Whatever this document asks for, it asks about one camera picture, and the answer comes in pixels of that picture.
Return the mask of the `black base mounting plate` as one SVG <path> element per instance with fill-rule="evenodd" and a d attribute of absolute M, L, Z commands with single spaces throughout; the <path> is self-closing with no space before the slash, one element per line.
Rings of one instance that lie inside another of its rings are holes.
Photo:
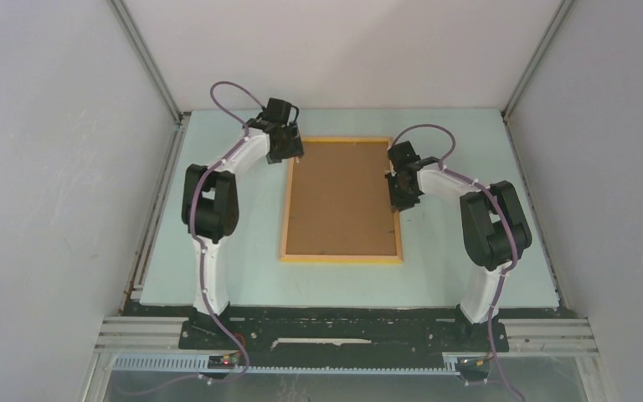
<path fill-rule="evenodd" d="M 218 327 L 182 324 L 183 350 L 238 350 L 263 369 L 442 369 L 443 357 L 509 349 L 505 326 L 465 321 L 454 308 L 228 307 Z"/>

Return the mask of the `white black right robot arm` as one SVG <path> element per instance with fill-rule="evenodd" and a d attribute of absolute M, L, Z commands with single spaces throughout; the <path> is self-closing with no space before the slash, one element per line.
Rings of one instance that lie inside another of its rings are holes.
<path fill-rule="evenodd" d="M 450 170 L 437 157 L 420 157 L 409 141 L 394 142 L 387 151 L 392 170 L 385 174 L 391 208 L 413 208 L 423 195 L 454 204 L 460 210 L 462 239 L 475 265 L 459 310 L 465 320 L 455 324 L 453 337 L 465 350 L 486 341 L 484 322 L 498 313 L 506 275 L 532 244 L 532 233 L 512 183 L 485 186 Z"/>

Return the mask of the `small electronics board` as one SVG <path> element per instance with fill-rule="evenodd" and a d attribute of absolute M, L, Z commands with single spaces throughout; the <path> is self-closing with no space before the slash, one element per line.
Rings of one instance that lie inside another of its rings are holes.
<path fill-rule="evenodd" d="M 238 366 L 237 355 L 210 356 L 208 358 L 208 369 L 234 369 Z"/>

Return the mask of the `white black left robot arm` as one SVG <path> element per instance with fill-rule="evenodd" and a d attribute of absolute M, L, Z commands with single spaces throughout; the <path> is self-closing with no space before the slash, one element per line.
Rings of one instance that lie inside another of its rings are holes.
<path fill-rule="evenodd" d="M 218 316 L 229 305 L 219 252 L 239 222 L 237 179 L 264 158 L 269 164 L 301 158 L 304 148 L 298 126 L 299 108 L 270 98 L 260 113 L 242 123 L 234 145 L 209 165 L 191 164 L 185 172 L 182 221 L 188 227 L 197 260 L 194 308 L 211 316 L 198 336 L 210 348 L 222 348 L 231 326 Z"/>

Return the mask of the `aluminium corner post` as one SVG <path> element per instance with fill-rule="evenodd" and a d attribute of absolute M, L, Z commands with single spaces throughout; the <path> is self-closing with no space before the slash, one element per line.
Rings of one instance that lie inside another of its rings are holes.
<path fill-rule="evenodd" d="M 133 48 L 133 51 L 139 59 L 149 80 L 159 94 L 167 112 L 173 121 L 176 124 L 179 124 L 183 119 L 183 112 L 174 100 L 172 92 L 169 89 L 155 58 L 153 57 L 141 30 L 138 28 L 126 1 L 107 0 L 106 2 L 114 13 L 116 20 L 120 24 L 126 39 Z"/>
<path fill-rule="evenodd" d="M 513 88 L 507 103 L 502 109 L 502 119 L 505 123 L 508 123 L 511 120 L 513 113 L 521 102 L 528 86 L 531 84 L 533 76 L 536 74 L 539 66 L 543 62 L 543 59 L 548 54 L 553 41 L 557 37 L 559 30 L 562 28 L 575 3 L 575 0 L 562 0 L 559 3 L 555 13 L 551 17 L 547 27 L 539 39 L 536 48 L 533 50 L 526 67 L 521 73 L 517 84 Z"/>

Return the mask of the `right aluminium corner post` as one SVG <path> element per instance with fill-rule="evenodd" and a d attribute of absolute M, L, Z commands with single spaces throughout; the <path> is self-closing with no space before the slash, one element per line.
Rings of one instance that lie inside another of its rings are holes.
<path fill-rule="evenodd" d="M 555 13 L 551 17 L 547 27 L 539 39 L 536 48 L 533 50 L 526 67 L 521 73 L 517 84 L 513 88 L 507 103 L 502 109 L 502 119 L 505 123 L 508 123 L 511 120 L 513 113 L 521 102 L 528 86 L 531 84 L 533 76 L 536 74 L 539 66 L 543 62 L 543 59 L 548 54 L 553 41 L 557 37 L 559 30 L 562 28 L 575 3 L 575 0 L 562 0 L 559 3 Z"/>

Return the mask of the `left aluminium corner post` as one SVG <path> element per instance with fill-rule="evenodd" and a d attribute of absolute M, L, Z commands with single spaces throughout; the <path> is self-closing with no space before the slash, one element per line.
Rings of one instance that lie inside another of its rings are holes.
<path fill-rule="evenodd" d="M 169 89 L 155 58 L 153 57 L 141 30 L 138 28 L 126 1 L 107 0 L 106 2 L 114 13 L 116 20 L 120 24 L 126 39 L 133 48 L 133 51 L 139 59 L 149 80 L 159 94 L 167 112 L 173 121 L 176 124 L 179 124 L 183 119 L 183 112 L 174 100 L 172 92 Z"/>

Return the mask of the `aluminium rail front frame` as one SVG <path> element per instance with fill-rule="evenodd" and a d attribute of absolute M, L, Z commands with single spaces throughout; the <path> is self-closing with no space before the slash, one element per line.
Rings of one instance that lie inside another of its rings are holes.
<path fill-rule="evenodd" d="M 511 309 L 491 326 L 464 331 L 447 308 L 342 309 L 233 307 L 229 328 L 252 359 L 251 372 L 293 374 L 459 374 L 469 362 L 510 357 L 572 358 L 586 396 L 608 392 L 589 322 L 560 309 Z M 208 372 L 208 358 L 233 352 L 227 338 L 196 328 L 181 313 L 106 318 L 81 398 L 100 401 L 117 367 Z"/>

